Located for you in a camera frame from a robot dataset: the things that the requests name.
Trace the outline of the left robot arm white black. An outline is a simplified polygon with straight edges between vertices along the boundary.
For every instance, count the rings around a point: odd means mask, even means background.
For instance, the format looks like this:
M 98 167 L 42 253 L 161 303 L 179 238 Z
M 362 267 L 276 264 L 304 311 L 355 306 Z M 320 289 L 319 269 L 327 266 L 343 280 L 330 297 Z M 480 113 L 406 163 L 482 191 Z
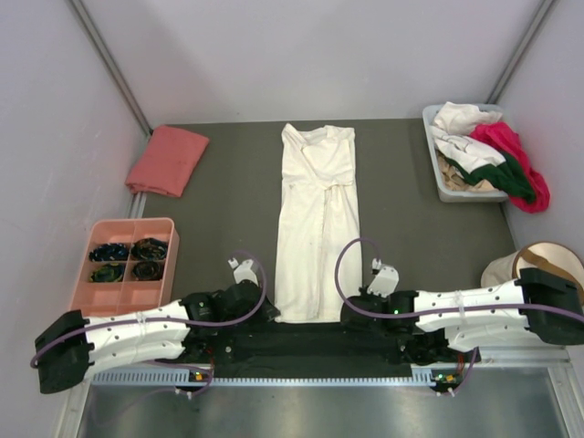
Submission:
M 165 306 L 109 317 L 62 314 L 36 339 L 30 366 L 39 391 L 67 391 L 96 374 L 151 360 L 200 360 L 220 329 L 271 322 L 280 311 L 250 280 L 225 290 L 195 292 Z

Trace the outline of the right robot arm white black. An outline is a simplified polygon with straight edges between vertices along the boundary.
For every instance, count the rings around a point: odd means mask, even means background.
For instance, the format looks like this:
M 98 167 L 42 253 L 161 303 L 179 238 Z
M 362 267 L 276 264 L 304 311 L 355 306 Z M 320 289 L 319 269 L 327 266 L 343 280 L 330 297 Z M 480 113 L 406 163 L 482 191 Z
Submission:
M 544 270 L 523 268 L 500 285 L 454 292 L 375 293 L 364 287 L 344 297 L 341 323 L 387 335 L 404 361 L 418 365 L 474 354 L 484 347 L 541 341 L 583 342 L 583 310 L 576 285 Z

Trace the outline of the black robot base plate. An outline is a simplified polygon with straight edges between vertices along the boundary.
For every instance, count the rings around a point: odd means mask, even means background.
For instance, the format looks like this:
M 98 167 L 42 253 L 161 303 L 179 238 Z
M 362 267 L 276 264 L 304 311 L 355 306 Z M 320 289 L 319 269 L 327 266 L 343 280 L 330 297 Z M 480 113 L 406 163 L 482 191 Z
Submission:
M 441 331 L 357 331 L 340 323 L 200 328 L 187 337 L 184 347 L 180 360 L 211 363 L 219 378 L 409 377 L 412 365 L 459 360 Z

